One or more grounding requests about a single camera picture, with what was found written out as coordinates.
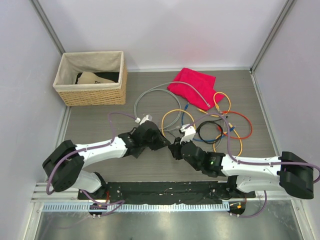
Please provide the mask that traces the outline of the black network switch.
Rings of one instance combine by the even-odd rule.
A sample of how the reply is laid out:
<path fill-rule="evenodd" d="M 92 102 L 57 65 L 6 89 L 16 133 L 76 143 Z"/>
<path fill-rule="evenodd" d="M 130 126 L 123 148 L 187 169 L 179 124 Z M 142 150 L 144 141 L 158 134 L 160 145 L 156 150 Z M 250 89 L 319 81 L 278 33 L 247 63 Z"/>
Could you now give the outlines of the black network switch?
<path fill-rule="evenodd" d="M 128 149 L 128 155 L 137 159 L 145 149 L 145 146 L 131 147 Z"/>

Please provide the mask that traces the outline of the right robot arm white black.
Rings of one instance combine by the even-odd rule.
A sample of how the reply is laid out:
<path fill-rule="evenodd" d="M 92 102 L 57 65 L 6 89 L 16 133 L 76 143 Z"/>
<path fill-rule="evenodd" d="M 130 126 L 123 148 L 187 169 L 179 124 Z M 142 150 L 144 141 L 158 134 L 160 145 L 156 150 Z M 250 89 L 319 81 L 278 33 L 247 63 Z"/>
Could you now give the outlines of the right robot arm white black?
<path fill-rule="evenodd" d="M 284 191 L 288 195 L 314 198 L 314 167 L 296 154 L 254 158 L 204 151 L 192 141 L 176 138 L 169 145 L 176 160 L 185 160 L 196 171 L 212 178 L 227 177 L 226 193 L 233 198 L 255 191 Z"/>

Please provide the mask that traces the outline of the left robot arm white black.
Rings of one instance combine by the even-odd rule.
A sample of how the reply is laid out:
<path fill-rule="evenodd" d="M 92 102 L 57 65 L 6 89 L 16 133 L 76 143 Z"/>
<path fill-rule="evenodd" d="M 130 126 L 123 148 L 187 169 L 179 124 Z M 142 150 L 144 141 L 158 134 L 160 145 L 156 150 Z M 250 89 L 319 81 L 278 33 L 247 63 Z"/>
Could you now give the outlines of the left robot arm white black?
<path fill-rule="evenodd" d="M 169 144 L 170 141 L 150 120 L 106 141 L 74 144 L 65 140 L 42 164 L 48 177 L 46 192 L 51 195 L 76 188 L 100 200 L 107 192 L 104 180 L 96 172 L 85 171 L 86 167 L 109 159 L 138 158 L 146 148 L 157 151 Z"/>

